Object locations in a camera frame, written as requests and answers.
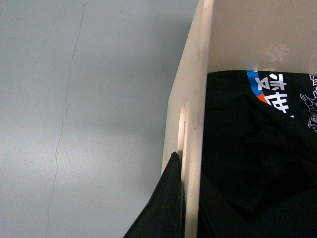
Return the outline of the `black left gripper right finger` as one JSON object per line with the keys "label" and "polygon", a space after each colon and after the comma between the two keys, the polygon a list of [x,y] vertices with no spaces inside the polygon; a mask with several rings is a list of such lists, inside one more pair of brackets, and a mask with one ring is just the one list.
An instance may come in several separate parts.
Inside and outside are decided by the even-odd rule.
{"label": "black left gripper right finger", "polygon": [[243,221],[234,209],[214,188],[208,178],[201,174],[200,204],[207,225],[217,238],[243,238]]}

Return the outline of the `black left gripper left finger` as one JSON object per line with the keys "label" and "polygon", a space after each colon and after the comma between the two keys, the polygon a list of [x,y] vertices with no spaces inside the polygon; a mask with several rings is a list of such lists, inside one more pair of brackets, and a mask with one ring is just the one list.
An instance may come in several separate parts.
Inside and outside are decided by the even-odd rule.
{"label": "black left gripper left finger", "polygon": [[181,161],[173,152],[144,209],[128,229],[125,238],[181,238]]}

